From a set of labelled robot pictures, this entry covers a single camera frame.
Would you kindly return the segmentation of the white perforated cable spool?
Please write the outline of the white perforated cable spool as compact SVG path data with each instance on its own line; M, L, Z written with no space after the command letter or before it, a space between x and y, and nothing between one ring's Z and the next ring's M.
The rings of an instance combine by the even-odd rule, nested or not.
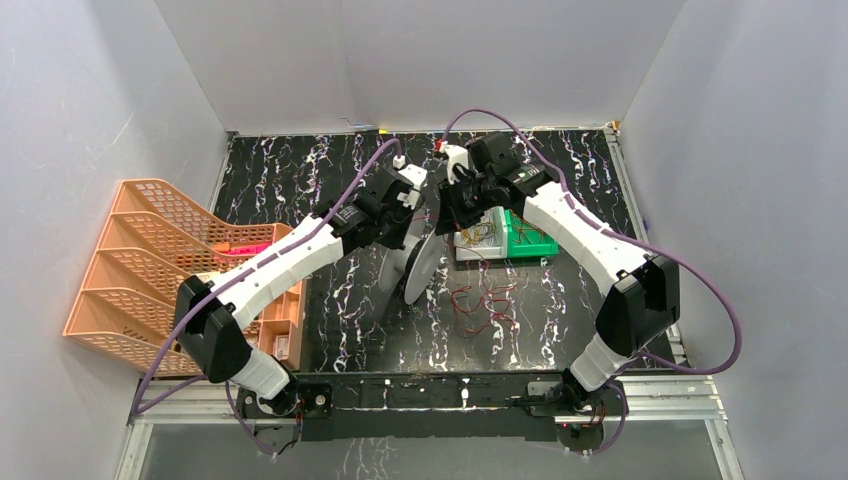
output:
M414 304L433 279L446 250L444 235L427 226L426 206L415 211L403 237L401 249L386 252L378 274L378 287L384 293L402 289L403 301Z

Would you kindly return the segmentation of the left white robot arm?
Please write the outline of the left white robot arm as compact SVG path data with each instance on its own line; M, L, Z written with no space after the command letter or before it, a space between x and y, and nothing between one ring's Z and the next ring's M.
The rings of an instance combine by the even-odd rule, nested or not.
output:
M205 282L186 278L176 298L175 330L183 352L212 383L233 382L256 394L275 416L294 411L297 380L281 361L246 340L245 329L302 279L372 244L404 249L423 204L425 169L387 168L344 200L328 200L281 240Z

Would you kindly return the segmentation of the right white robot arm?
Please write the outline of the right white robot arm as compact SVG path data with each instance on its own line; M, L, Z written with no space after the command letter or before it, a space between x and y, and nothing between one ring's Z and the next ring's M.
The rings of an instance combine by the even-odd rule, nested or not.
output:
M553 164L522 160L504 132L463 146L441 140L435 155L447 162L437 234L468 228L501 207L554 239L595 281L603 296L595 333L554 396L577 414L590 413L613 376L679 319L678 264L617 238L568 192Z

